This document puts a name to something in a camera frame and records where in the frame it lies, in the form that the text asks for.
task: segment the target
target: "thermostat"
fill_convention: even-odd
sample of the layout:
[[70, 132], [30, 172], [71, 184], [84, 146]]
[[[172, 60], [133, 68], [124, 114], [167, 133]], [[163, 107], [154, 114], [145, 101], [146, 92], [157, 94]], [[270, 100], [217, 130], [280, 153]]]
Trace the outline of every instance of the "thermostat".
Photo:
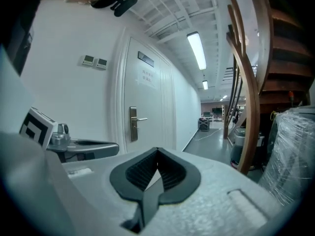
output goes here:
[[94, 62], [94, 57], [85, 55], [85, 56], [84, 56], [84, 59], [83, 59], [83, 61], [82, 61], [82, 64], [83, 64], [83, 65], [90, 65], [90, 66], [93, 66], [93, 62]]
[[103, 59], [98, 59], [96, 67], [106, 69], [107, 61]]

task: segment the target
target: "gray floor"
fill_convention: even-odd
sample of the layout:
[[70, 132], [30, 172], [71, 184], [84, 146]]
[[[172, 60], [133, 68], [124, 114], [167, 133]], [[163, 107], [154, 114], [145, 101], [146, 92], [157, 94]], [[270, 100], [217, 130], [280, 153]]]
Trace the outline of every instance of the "gray floor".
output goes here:
[[[230, 165], [232, 146], [228, 140], [223, 139], [223, 128], [220, 125], [223, 126], [214, 123], [212, 127], [216, 128], [211, 128], [209, 132], [198, 131], [184, 151]], [[247, 177], [258, 182], [261, 175], [261, 170], [254, 170], [249, 171]]]

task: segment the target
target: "plastic wrap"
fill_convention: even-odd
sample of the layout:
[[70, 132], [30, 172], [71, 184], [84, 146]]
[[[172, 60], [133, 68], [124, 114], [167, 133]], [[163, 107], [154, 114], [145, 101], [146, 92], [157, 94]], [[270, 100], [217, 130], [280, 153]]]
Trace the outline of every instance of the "plastic wrap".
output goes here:
[[284, 206], [303, 196], [315, 172], [315, 112], [301, 112], [277, 115], [268, 141], [272, 153], [258, 183]]

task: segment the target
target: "ceiling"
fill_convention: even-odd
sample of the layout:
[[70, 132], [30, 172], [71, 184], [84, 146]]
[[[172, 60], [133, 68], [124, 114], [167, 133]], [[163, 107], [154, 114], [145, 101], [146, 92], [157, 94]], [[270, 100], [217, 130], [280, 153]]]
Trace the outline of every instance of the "ceiling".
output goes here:
[[[237, 0], [245, 26], [247, 53], [252, 65], [257, 63], [258, 37], [252, 0]], [[202, 102], [229, 99], [232, 79], [227, 69], [233, 66], [233, 55], [226, 40], [231, 24], [227, 11], [230, 0], [138, 0], [131, 14], [144, 26], [144, 33], [166, 46], [190, 74]], [[199, 32], [207, 69], [199, 70], [187, 34]], [[202, 81], [208, 80], [208, 90]]]

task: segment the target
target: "fluorescent light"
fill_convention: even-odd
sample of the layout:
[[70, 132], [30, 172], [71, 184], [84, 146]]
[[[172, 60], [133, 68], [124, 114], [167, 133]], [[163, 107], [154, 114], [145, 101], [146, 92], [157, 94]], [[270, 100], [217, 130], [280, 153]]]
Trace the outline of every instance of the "fluorescent light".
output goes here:
[[200, 70], [207, 68], [205, 53], [203, 51], [200, 35], [198, 32], [193, 32], [187, 35], [187, 39], [191, 45], [193, 53], [196, 56], [196, 60]]
[[203, 88], [205, 90], [208, 90], [208, 81], [203, 81], [202, 84], [203, 84]]

